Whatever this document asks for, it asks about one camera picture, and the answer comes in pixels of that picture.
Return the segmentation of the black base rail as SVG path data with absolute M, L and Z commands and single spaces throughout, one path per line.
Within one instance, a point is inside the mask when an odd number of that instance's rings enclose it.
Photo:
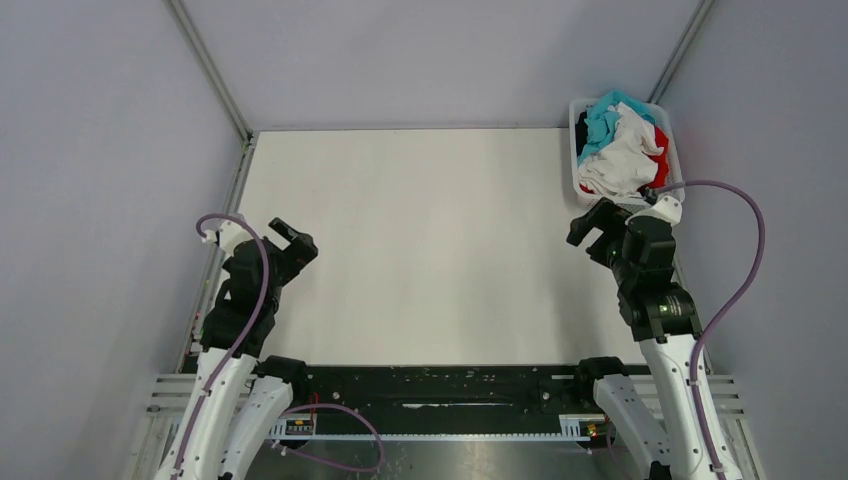
M 555 415 L 597 415 L 591 381 L 602 373 L 645 374 L 644 365 L 615 357 L 584 359 L 576 365 L 500 366 L 309 366 L 272 356 L 254 369 L 291 384 L 294 405 L 324 401 L 316 413 L 317 432 L 364 433 L 357 411 L 392 433 L 459 433 L 462 427 L 516 432 L 531 420 Z

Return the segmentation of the black t shirt in basket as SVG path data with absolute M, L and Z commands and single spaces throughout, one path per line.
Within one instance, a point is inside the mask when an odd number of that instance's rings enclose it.
M 586 124 L 587 119 L 587 111 L 583 111 L 577 117 L 577 121 L 573 127 L 573 132 L 575 134 L 575 152 L 577 156 L 577 163 L 580 163 L 582 160 L 583 149 L 587 143 L 588 139 L 588 126 Z

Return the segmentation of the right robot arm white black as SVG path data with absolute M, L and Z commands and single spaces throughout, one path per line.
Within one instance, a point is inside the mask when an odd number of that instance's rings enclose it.
M 580 361 L 573 396 L 583 410 L 602 410 L 642 479 L 740 479 L 706 379 L 694 301 L 673 279 L 672 228 L 681 215 L 671 196 L 636 214 L 603 198 L 571 221 L 573 246 L 600 232 L 586 252 L 615 279 L 619 313 L 645 358 L 662 417 L 636 394 L 616 357 Z

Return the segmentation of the teal t shirt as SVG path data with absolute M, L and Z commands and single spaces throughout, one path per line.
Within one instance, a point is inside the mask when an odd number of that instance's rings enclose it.
M 586 124 L 588 126 L 588 139 L 583 149 L 580 165 L 587 156 L 600 152 L 613 141 L 616 132 L 616 123 L 620 114 L 616 110 L 619 104 L 625 104 L 632 109 L 643 120 L 656 124 L 656 119 L 651 115 L 644 103 L 638 101 L 626 93 L 613 90 L 605 94 L 596 103 L 588 108 Z

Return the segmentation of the white plastic laundry basket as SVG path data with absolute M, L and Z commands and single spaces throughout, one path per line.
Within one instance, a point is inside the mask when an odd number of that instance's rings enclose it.
M 577 156 L 575 152 L 575 134 L 573 132 L 573 127 L 575 122 L 577 121 L 577 117 L 583 111 L 586 111 L 588 108 L 593 106 L 596 101 L 599 99 L 595 98 L 584 98 L 577 99 L 570 103 L 569 105 L 569 121 L 571 122 L 570 128 L 570 165 L 572 172 L 572 184 L 573 189 L 577 195 L 578 202 L 583 204 L 586 207 L 590 207 L 597 203 L 601 198 L 607 197 L 610 200 L 614 201 L 617 205 L 625 208 L 630 212 L 637 212 L 639 210 L 645 209 L 648 207 L 646 201 L 644 201 L 641 197 L 641 194 L 648 188 L 642 190 L 638 197 L 635 198 L 627 198 L 627 197 L 612 197 L 612 196 L 604 196 L 594 193 L 585 193 L 579 189 L 579 185 L 577 182 Z M 668 162 L 670 166 L 670 173 L 666 178 L 666 184 L 664 186 L 677 183 L 683 180 L 681 168 L 678 161 L 677 150 L 674 142 L 674 137 L 671 129 L 671 122 L 669 120 L 669 116 L 667 112 L 657 104 L 652 103 L 644 103 L 646 107 L 649 109 L 651 115 L 656 119 L 656 125 L 661 128 L 665 134 L 667 135 L 670 144 L 668 147 Z

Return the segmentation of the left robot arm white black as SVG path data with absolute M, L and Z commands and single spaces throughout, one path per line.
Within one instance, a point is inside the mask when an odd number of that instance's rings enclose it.
M 275 326 L 282 289 L 318 256 L 313 237 L 280 218 L 269 228 L 279 247 L 238 214 L 206 214 L 203 242 L 224 254 L 213 305 L 201 326 L 200 354 L 188 405 L 158 479 L 242 479 L 283 410 L 309 401 L 310 385 L 287 361 L 259 357 Z

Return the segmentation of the red t shirt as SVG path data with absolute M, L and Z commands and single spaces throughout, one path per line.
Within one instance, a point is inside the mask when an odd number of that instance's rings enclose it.
M 643 188 L 664 186 L 670 172 L 668 147 L 668 137 L 651 123 L 646 128 L 625 127 L 578 167 L 579 188 L 586 193 L 635 198 Z

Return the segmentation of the white t shirt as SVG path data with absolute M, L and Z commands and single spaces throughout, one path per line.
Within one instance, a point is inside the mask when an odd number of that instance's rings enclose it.
M 594 126 L 607 132 L 582 147 L 577 169 L 581 191 L 635 198 L 646 188 L 666 184 L 670 141 L 647 114 L 618 102 L 608 105 Z

